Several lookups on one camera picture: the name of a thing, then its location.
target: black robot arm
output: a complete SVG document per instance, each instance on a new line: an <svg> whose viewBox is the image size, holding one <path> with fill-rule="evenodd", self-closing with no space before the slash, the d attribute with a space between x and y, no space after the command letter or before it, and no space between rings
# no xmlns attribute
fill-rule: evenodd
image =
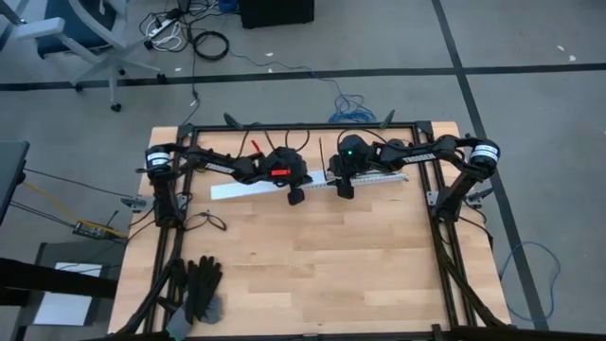
<svg viewBox="0 0 606 341"><path fill-rule="evenodd" d="M467 162L458 150L462 147L472 148ZM339 142L338 154L330 158L329 171L337 177L335 185L339 196L352 199L351 178L358 174L367 171L389 173L406 165L435 159L448 161L461 173L450 187L439 193L435 214L444 221L455 222L465 195L476 183L494 174L500 154L494 142L476 137L444 135L433 143L406 147L398 139L368 145L358 135L348 135Z"/></svg>
<svg viewBox="0 0 606 341"><path fill-rule="evenodd" d="M171 153L178 153L186 160L185 164L174 170L170 165ZM286 147L278 147L267 156L254 153L232 157L199 146L181 147L169 143L152 146L145 155L146 169L143 171L148 174L153 186L155 221L160 227L176 226L184 220L174 193L174 181L190 170L219 172L245 185L267 181L279 187L289 186L288 200L291 205L305 200L305 194L299 187L312 180L307 174L305 160L294 149Z"/></svg>

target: white paper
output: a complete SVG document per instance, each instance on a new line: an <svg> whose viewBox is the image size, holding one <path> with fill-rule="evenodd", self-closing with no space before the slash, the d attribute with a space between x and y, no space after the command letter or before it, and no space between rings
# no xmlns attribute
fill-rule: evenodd
<svg viewBox="0 0 606 341"><path fill-rule="evenodd" d="M82 272L83 275L99 277L102 265L58 262L55 269ZM38 313L34 318L35 325L83 326L93 298L69 294L45 292Z"/></svg>

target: wooden table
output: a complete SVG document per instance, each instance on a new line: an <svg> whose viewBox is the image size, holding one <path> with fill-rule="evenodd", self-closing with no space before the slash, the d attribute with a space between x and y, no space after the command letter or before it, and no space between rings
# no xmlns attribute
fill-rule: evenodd
<svg viewBox="0 0 606 341"><path fill-rule="evenodd" d="M436 136L458 135L454 122L433 126ZM284 133L269 134L275 145L282 145ZM322 169L318 138L328 164L339 133L311 131L309 144L300 152L309 171ZM368 142L376 139L353 133ZM410 129L378 133L412 140ZM174 127L154 128L150 144L174 142L175 137ZM198 144L237 154L242 137L241 132L203 133ZM265 153L271 150L263 133L251 132L250 139ZM304 140L304 131L290 133L291 147L298 148ZM246 142L243 154L253 152ZM458 170L445 162L442 168L448 185ZM224 318L216 325L196 323L191 335L427 332L436 323L448 330L419 167L402 171L409 182L356 188L353 200L337 197L334 188L307 190L305 202L298 206L288 205L284 191L212 201L211 186L234 180L213 172L194 173L188 214L209 209L229 227L223 232L205 225L186 234L183 259L213 255L224 269L218 290ZM152 194L145 176L140 193ZM482 224L481 217L466 207L461 216ZM151 219L134 226L131 234ZM470 285L497 317L509 322L486 235L465 222L455 227ZM159 229L151 226L129 243L110 332L125 324L148 292L158 236ZM453 286L464 323L460 294ZM156 314L158 328L161 315Z"/></svg>

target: black glove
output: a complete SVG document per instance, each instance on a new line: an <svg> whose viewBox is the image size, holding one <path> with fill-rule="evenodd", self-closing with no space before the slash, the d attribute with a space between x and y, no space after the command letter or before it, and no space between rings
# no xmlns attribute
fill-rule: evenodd
<svg viewBox="0 0 606 341"><path fill-rule="evenodd" d="M200 263L190 260L187 264L187 304L186 320L193 323L193 316L198 320L205 315L210 300L215 295L223 272L221 264L215 262L214 257L202 256Z"/></svg>

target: chair wheel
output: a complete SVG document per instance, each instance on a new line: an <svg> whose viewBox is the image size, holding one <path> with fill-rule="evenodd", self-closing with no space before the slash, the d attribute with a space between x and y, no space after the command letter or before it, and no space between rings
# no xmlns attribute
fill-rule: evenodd
<svg viewBox="0 0 606 341"><path fill-rule="evenodd" d="M160 84L168 84L169 80L167 80L167 76L165 74L157 74L156 78Z"/></svg>

